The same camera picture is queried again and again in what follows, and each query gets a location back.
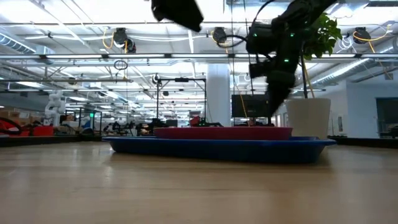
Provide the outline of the black monitor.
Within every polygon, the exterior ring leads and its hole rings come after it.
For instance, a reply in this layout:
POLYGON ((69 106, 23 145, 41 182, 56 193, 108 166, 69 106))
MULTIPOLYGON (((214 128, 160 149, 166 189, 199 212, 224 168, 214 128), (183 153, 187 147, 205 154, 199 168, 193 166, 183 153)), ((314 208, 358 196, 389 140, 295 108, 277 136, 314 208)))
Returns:
POLYGON ((232 95, 233 118, 270 117, 269 101, 265 95, 232 95))

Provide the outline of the white humanoid robot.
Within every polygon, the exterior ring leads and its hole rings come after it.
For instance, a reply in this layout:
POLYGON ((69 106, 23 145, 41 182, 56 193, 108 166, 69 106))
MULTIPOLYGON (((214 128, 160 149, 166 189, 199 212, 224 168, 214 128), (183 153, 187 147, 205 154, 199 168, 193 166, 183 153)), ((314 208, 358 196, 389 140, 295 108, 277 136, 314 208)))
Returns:
POLYGON ((62 97, 62 90, 55 90, 49 94, 49 102, 45 107, 44 126, 60 125, 60 116, 65 112, 65 101, 62 100, 62 97))

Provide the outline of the white square column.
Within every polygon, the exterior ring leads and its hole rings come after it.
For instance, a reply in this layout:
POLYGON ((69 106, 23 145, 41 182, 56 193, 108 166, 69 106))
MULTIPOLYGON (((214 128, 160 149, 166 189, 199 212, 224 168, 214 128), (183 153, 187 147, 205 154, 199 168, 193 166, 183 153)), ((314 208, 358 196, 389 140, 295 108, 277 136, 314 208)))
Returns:
POLYGON ((208 119, 211 123, 231 126, 230 71, 228 64, 208 64, 206 77, 208 119))

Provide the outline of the pink plastic plate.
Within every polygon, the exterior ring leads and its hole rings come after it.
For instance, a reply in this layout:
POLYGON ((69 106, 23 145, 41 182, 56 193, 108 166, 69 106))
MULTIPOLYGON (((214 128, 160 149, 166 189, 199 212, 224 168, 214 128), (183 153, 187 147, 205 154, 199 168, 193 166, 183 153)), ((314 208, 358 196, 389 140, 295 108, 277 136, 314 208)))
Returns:
POLYGON ((155 128, 154 135, 162 139, 209 140, 288 140, 292 128, 273 126, 155 128))

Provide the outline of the black metal frame rig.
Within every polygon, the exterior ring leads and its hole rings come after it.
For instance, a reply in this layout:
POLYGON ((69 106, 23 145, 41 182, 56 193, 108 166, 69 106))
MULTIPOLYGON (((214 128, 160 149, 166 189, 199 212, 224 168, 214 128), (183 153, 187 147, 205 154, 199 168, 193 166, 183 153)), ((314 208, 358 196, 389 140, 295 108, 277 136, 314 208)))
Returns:
POLYGON ((159 87, 159 82, 160 81, 166 81, 163 87, 165 87, 170 81, 172 82, 179 82, 179 83, 186 83, 193 81, 195 82, 199 87, 202 88, 204 91, 204 118, 206 118, 206 109, 207 109, 207 90, 206 90, 206 78, 184 78, 184 77, 177 77, 177 78, 158 78, 156 81, 156 119, 159 119, 159 93, 160 93, 160 87, 159 87), (198 81, 202 81, 204 83, 204 86, 201 86, 198 84, 198 81))

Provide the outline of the dark wall window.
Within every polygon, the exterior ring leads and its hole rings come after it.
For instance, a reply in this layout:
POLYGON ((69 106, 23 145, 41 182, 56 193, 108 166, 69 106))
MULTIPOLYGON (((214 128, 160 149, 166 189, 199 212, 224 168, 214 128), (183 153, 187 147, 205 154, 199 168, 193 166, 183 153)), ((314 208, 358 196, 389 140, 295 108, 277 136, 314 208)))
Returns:
POLYGON ((376 108, 379 137, 398 139, 398 98, 377 98, 376 108))

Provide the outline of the potted green tree white pot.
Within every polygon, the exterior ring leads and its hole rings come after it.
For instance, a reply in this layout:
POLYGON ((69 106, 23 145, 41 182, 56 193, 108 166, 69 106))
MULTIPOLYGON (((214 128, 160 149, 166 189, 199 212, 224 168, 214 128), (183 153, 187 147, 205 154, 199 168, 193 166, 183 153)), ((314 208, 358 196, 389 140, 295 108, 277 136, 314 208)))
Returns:
POLYGON ((308 77, 306 60, 331 55, 338 40, 342 38, 337 20, 331 19, 323 12, 310 26, 310 37, 303 44, 300 55, 300 66, 303 79, 303 98, 286 101, 285 107, 292 135, 295 137, 315 137, 326 139, 330 117, 331 100, 316 98, 308 77))

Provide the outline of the black table edge rail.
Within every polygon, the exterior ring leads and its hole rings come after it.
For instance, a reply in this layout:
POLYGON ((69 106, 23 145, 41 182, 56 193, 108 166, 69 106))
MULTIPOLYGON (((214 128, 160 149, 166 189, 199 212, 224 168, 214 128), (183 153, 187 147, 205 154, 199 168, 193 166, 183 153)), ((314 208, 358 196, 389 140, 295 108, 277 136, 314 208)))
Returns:
MULTIPOLYGON (((68 142, 101 142, 103 137, 100 136, 23 136, 23 137, 1 137, 0 147, 12 146, 28 146, 40 144, 58 144, 68 142)), ((382 147, 384 139, 371 138, 347 138, 340 136, 330 136, 329 140, 336 141, 337 144, 347 146, 363 146, 363 147, 382 147)))

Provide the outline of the red box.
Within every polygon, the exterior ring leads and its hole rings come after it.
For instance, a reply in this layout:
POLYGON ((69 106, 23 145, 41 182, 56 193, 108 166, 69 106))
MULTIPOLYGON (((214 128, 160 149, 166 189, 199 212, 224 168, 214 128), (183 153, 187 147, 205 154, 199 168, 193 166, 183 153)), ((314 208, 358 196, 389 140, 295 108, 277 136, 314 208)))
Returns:
POLYGON ((33 136, 53 136, 54 130, 52 126, 36 126, 32 128, 33 136))

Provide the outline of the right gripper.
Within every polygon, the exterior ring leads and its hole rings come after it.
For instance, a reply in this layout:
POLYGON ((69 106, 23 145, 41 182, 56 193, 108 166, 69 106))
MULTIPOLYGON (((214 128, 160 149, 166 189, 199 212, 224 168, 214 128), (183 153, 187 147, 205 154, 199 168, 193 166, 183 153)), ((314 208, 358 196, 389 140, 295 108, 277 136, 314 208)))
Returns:
POLYGON ((295 85, 295 74, 283 71, 272 71, 267 76, 269 115, 273 115, 289 97, 290 89, 295 85))

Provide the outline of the red machine black hoop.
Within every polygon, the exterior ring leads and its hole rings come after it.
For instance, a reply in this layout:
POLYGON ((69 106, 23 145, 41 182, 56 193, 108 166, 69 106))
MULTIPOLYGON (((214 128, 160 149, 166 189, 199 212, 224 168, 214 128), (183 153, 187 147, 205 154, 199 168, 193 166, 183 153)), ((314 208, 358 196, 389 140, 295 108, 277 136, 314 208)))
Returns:
POLYGON ((0 137, 9 137, 11 135, 20 135, 21 126, 13 120, 0 117, 0 137))

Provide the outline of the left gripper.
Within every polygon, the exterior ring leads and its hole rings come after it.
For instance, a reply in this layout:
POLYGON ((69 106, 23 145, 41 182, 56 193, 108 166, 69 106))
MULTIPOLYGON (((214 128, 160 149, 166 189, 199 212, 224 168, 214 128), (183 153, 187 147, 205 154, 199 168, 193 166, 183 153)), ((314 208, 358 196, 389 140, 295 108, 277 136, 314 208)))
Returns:
POLYGON ((172 21, 191 31, 200 32, 204 17, 196 0, 151 0, 155 19, 172 21))

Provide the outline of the blue plastic tray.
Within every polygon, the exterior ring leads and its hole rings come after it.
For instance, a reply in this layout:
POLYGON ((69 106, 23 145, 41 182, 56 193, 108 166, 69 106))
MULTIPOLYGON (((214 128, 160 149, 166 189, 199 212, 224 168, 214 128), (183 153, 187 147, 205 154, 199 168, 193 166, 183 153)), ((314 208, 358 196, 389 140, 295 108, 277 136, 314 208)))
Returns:
POLYGON ((315 163, 335 140, 291 137, 283 141, 103 137, 115 152, 268 164, 315 163))

